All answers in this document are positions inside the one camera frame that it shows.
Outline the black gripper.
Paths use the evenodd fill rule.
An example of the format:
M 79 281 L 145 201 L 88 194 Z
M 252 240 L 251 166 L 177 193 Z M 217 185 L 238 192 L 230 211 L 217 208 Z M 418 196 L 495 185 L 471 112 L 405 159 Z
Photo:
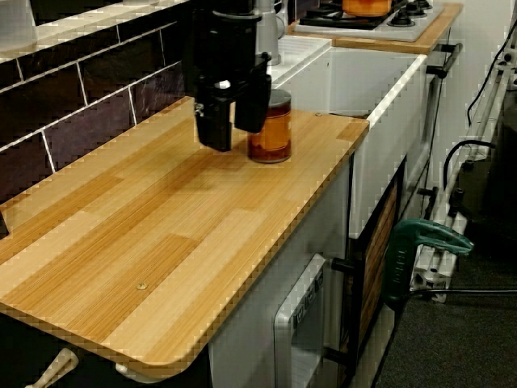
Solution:
M 228 92 L 239 93 L 234 126 L 248 133 L 259 133 L 264 125 L 271 96 L 271 76 L 267 63 L 271 56 L 258 52 L 257 29 L 262 16 L 217 10 L 194 10 L 189 33 L 189 95 L 198 97 L 202 87 L 229 85 Z M 195 100 L 195 121 L 200 142 L 209 148 L 231 150 L 231 99 L 214 95 Z

